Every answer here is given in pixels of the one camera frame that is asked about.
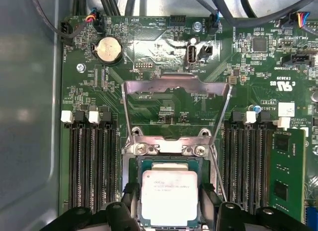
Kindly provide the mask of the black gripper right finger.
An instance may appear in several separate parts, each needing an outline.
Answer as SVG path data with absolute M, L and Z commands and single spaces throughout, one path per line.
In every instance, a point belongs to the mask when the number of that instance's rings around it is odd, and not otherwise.
M 210 183 L 200 185 L 200 211 L 203 223 L 213 231 L 316 230 L 316 212 L 312 212 L 310 225 L 272 207 L 258 208 L 252 215 L 235 203 L 221 201 Z

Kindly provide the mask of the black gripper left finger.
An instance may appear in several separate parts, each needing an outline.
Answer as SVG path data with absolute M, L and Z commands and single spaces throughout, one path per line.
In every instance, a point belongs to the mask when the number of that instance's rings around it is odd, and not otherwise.
M 140 186 L 128 183 L 120 202 L 93 214 L 90 208 L 75 207 L 44 226 L 43 231 L 139 231 L 137 202 Z

